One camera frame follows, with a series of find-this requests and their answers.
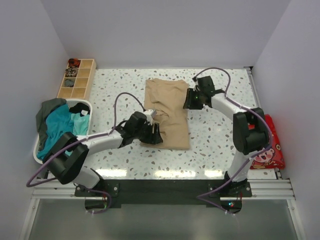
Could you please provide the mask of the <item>beige t shirt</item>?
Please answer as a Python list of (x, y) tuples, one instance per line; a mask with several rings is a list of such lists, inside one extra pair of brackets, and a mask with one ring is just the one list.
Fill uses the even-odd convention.
[(159, 123), (162, 143), (141, 146), (168, 150), (189, 150), (188, 111), (183, 108), (188, 83), (184, 80), (162, 80), (158, 78), (145, 81), (144, 108), (156, 110), (154, 121)]

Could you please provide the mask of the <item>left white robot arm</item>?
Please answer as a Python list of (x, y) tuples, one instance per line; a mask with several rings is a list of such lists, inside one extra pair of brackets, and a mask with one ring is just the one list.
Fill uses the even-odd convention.
[(149, 145), (162, 143), (160, 124), (154, 122), (156, 114), (154, 109), (136, 111), (110, 132), (88, 136), (67, 132), (49, 150), (43, 163), (62, 185), (74, 183), (85, 187), (92, 196), (99, 196), (104, 190), (103, 178), (95, 170), (84, 167), (86, 158), (105, 150), (123, 148), (134, 140)]

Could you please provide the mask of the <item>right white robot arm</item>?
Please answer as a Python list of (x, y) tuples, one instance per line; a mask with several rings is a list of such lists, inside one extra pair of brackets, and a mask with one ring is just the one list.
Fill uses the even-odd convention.
[(227, 91), (216, 89), (210, 76), (194, 77), (194, 88), (188, 88), (184, 109), (201, 110), (208, 106), (232, 120), (232, 141), (236, 149), (224, 183), (198, 196), (204, 198), (215, 193), (235, 196), (248, 181), (248, 172), (254, 157), (262, 154), (272, 144), (272, 132), (261, 108), (249, 108), (227, 96)]

